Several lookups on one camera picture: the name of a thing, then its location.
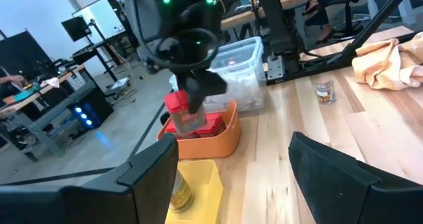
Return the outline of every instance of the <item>gray floor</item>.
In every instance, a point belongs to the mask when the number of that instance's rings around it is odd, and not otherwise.
[[[0,184],[115,167],[123,163],[163,103],[164,96],[171,90],[170,72],[162,71],[156,75],[148,75],[142,66],[137,66],[136,63],[134,66],[134,74],[137,77],[136,93],[116,104],[115,112],[99,129],[88,132],[77,145],[68,147],[63,157],[45,153],[37,163],[29,161],[14,147],[10,147],[0,153]],[[117,68],[115,72],[118,78],[128,74],[125,67]],[[144,76],[143,80],[138,79],[140,75]],[[112,81],[108,75],[95,79],[101,87]],[[156,122],[139,151],[155,142],[160,128],[160,123]],[[94,177],[72,178],[39,185],[80,185]]]

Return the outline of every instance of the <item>wooden workbench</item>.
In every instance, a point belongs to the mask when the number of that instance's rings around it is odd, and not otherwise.
[[[291,9],[293,7],[296,7],[298,5],[302,5],[306,3],[308,0],[280,0],[280,3],[282,4],[282,7],[284,9]],[[264,11],[263,8],[260,7],[258,9],[258,15],[260,18],[264,17]],[[254,20],[254,13],[252,11],[241,13],[238,15],[235,15],[233,17],[230,17],[228,19],[224,19],[221,21],[221,28],[222,30],[226,30],[228,28],[232,28],[234,26],[244,24],[246,22],[250,22]]]
[[[387,30],[372,40],[410,32]],[[326,49],[320,52],[338,50]],[[323,77],[334,80],[334,104],[317,102],[313,83]],[[372,90],[357,84],[349,67],[273,85],[268,92],[265,113],[241,118],[237,150],[215,160],[224,187],[220,223],[315,223],[289,163],[293,131],[423,184],[422,89]]]
[[[75,69],[73,69],[73,72],[78,73],[78,72],[80,72],[80,70],[82,70],[84,68],[85,68],[84,65],[78,65]],[[71,76],[72,76],[72,73],[67,72],[65,75],[63,75],[59,78],[59,83],[66,81]],[[45,94],[46,92],[50,91],[52,88],[53,88],[53,86],[47,85],[40,90],[40,93]],[[35,93],[35,94],[29,96],[28,98],[20,101],[17,104],[14,104],[12,106],[8,106],[8,107],[0,110],[0,116],[6,116],[6,115],[9,115],[9,114],[12,114],[13,112],[16,112],[16,111],[20,110],[21,108],[23,108],[24,106],[28,105],[30,102],[34,102],[37,98],[40,98],[40,96],[41,96],[40,93]],[[5,98],[4,100],[6,102],[10,101],[9,103],[14,102],[13,96]]]

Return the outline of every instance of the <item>computer tower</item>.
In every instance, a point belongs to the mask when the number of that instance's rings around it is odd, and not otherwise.
[[[78,102],[69,105],[68,108],[88,130],[100,127],[114,111],[106,101],[104,93],[97,87]]]

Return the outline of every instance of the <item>beige cloth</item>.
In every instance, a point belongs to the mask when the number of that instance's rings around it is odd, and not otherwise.
[[[423,83],[423,33],[404,44],[397,39],[366,44],[356,53],[352,67],[359,83],[394,91]]]

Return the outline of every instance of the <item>transparent storage bin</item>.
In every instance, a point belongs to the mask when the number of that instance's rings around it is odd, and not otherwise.
[[[209,96],[204,101],[207,112],[225,110],[235,100],[239,112],[259,111],[264,106],[266,76],[262,62],[263,45],[260,37],[248,38],[219,48],[210,71],[226,80],[225,94]],[[173,90],[178,90],[176,77],[169,79]]]

